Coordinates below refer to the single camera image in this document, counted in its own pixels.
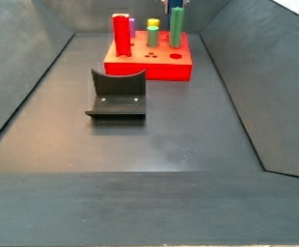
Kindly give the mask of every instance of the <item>yellow peg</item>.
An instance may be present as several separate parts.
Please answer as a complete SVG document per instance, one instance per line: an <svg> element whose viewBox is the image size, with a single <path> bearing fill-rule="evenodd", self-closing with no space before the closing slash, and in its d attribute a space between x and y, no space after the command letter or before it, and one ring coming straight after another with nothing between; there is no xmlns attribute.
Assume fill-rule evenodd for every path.
<svg viewBox="0 0 299 247"><path fill-rule="evenodd" d="M149 27L149 26L160 27L160 19L153 19L153 18L148 19L147 20L147 27Z"/></svg>

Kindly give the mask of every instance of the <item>gray floor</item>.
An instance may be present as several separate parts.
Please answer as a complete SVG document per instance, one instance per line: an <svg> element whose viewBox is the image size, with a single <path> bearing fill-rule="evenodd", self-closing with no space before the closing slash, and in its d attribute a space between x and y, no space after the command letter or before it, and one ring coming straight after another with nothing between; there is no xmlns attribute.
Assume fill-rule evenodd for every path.
<svg viewBox="0 0 299 247"><path fill-rule="evenodd" d="M108 36L77 36L0 139L0 172L181 172L260 165L197 35L192 81L147 83L145 125L95 124L91 68Z"/></svg>
<svg viewBox="0 0 299 247"><path fill-rule="evenodd" d="M145 125L117 126L84 114L109 38L72 40L0 136L0 246L299 244L299 178L261 171L189 40L192 81L149 82Z"/></svg>

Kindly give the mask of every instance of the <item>cylinder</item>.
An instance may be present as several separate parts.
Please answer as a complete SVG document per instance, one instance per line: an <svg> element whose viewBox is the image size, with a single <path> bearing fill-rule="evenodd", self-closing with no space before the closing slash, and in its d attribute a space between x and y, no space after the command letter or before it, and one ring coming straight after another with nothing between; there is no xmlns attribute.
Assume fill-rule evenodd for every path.
<svg viewBox="0 0 299 247"><path fill-rule="evenodd" d="M113 14L113 36L116 44L116 57L131 57L131 23L124 15Z"/></svg>
<svg viewBox="0 0 299 247"><path fill-rule="evenodd" d="M131 22L131 37L135 37L135 18L129 18Z"/></svg>
<svg viewBox="0 0 299 247"><path fill-rule="evenodd" d="M160 27L160 19L153 19L153 18L148 19L147 20L147 27L149 27L149 26Z"/></svg>
<svg viewBox="0 0 299 247"><path fill-rule="evenodd" d="M159 45L159 27L147 27L147 46L156 47Z"/></svg>
<svg viewBox="0 0 299 247"><path fill-rule="evenodd" d="M168 42L169 42L169 46L173 48L180 47L183 21L184 21L184 8L172 8L171 18L169 18Z"/></svg>

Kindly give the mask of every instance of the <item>black bracket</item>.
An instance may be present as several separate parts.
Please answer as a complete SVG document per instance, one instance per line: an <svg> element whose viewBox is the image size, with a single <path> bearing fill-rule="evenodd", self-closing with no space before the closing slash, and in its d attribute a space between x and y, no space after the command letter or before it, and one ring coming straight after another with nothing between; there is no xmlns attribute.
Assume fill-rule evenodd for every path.
<svg viewBox="0 0 299 247"><path fill-rule="evenodd" d="M145 70L127 76L105 75L92 69L96 97L92 118L145 118Z"/></svg>

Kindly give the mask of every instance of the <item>green peg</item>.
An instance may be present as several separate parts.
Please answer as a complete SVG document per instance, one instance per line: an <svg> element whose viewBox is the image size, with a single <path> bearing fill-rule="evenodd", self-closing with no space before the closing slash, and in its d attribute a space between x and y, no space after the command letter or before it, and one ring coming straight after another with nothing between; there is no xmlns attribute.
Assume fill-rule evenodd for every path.
<svg viewBox="0 0 299 247"><path fill-rule="evenodd" d="M184 21L184 8L172 8L171 18L169 18L168 42L169 42L169 46L173 48L180 47L183 21Z"/></svg>
<svg viewBox="0 0 299 247"><path fill-rule="evenodd" d="M147 27L147 46L156 47L159 40L159 27L148 26Z"/></svg>

